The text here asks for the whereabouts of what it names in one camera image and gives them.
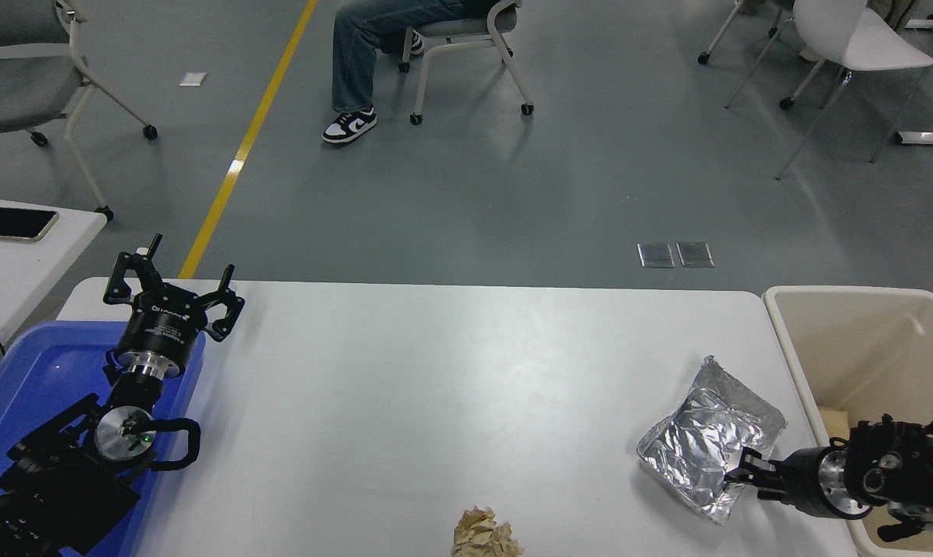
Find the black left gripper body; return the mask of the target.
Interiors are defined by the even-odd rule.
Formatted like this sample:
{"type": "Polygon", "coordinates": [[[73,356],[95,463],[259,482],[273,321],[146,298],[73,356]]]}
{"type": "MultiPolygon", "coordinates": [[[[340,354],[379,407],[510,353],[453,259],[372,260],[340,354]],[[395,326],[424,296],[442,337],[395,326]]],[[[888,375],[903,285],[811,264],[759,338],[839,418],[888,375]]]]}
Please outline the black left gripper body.
{"type": "Polygon", "coordinates": [[[205,310],[191,301],[156,303],[132,300],[132,314],[114,349],[118,364],[131,364],[138,354],[151,353],[171,364],[187,364],[205,328],[205,310]]]}

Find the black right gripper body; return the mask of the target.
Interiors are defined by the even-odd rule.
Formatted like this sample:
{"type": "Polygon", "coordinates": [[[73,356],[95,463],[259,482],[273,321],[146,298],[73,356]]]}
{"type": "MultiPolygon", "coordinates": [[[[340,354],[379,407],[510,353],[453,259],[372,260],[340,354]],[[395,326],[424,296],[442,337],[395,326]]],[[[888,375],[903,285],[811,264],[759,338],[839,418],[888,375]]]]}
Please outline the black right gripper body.
{"type": "Polygon", "coordinates": [[[786,504],[816,518],[833,516],[819,476],[820,466],[830,451],[825,447],[801,449],[777,462],[775,471],[784,483],[786,504]]]}

